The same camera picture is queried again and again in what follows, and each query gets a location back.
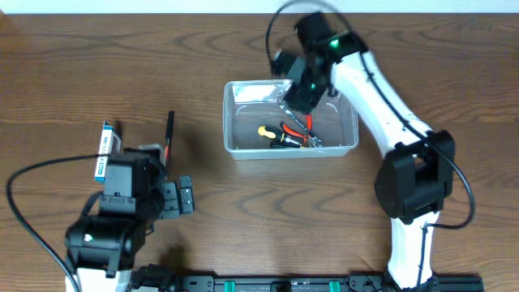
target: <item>green strip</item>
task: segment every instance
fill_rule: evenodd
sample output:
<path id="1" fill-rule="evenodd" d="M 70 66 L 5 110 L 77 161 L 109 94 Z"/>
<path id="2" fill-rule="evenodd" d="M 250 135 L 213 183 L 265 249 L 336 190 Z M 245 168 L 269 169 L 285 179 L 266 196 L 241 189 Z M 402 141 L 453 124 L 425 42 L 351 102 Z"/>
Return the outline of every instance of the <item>green strip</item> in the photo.
<path id="1" fill-rule="evenodd" d="M 330 292 L 341 292 L 341 283 L 339 281 L 330 281 Z"/>
<path id="2" fill-rule="evenodd" d="M 225 281 L 224 291 L 225 292 L 234 292 L 236 290 L 236 283 L 234 281 Z"/>

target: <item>green indicator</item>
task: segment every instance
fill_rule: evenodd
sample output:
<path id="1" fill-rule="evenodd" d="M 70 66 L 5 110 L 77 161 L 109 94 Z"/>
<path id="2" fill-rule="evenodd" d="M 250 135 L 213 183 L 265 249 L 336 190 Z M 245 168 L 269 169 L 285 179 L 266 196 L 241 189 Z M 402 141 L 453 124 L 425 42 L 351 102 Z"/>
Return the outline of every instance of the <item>green indicator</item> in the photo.
<path id="1" fill-rule="evenodd" d="M 334 49 L 339 47 L 339 40 L 330 41 L 330 46 Z"/>
<path id="2" fill-rule="evenodd" d="M 339 281 L 330 281 L 330 292 L 341 292 L 341 283 Z"/>
<path id="3" fill-rule="evenodd" d="M 236 290 L 236 283 L 234 281 L 225 281 L 224 292 L 234 292 Z"/>

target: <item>green light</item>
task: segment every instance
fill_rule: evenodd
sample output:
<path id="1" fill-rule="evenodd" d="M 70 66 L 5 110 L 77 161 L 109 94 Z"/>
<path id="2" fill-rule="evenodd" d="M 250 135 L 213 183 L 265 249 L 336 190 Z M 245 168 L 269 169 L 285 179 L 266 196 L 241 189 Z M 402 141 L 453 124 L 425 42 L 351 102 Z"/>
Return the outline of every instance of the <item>green light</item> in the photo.
<path id="1" fill-rule="evenodd" d="M 330 46 L 334 49 L 339 47 L 339 40 L 330 41 Z"/>

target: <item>wood grain surface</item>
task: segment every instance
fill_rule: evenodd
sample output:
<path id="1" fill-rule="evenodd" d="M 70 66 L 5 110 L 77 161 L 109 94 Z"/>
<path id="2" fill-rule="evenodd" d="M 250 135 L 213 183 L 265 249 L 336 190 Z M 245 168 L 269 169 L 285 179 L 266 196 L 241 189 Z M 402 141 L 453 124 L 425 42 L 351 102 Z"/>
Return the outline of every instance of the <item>wood grain surface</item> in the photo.
<path id="1" fill-rule="evenodd" d="M 474 224 L 436 230 L 433 268 L 517 290 L 519 21 L 516 15 L 348 15 L 407 105 L 457 142 L 477 198 Z M 0 187 L 18 168 L 97 150 L 102 121 L 126 146 L 162 143 L 176 111 L 171 178 L 190 174 L 197 211 L 157 222 L 137 257 L 220 275 L 382 271 L 390 222 L 374 195 L 381 159 L 361 124 L 345 157 L 234 161 L 221 109 L 231 80 L 268 79 L 271 15 L 9 15 L 0 32 Z M 297 47 L 283 15 L 272 50 Z M 24 175 L 15 200 L 65 254 L 95 161 Z M 468 211 L 458 180 L 442 222 Z M 0 200 L 0 290 L 63 291 L 64 275 Z"/>

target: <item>small white box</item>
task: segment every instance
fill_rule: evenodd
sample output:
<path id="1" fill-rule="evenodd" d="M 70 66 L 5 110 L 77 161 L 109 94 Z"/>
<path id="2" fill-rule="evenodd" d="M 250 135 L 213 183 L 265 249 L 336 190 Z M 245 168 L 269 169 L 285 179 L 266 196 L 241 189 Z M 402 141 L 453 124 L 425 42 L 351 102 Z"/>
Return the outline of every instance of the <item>small white box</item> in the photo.
<path id="1" fill-rule="evenodd" d="M 115 132 L 114 128 L 108 124 L 103 123 L 103 131 L 101 132 L 101 142 L 99 143 L 99 154 L 117 154 L 121 152 L 121 138 Z M 94 179 L 99 183 L 105 182 L 106 162 L 108 156 L 98 157 L 96 165 L 96 173 Z"/>

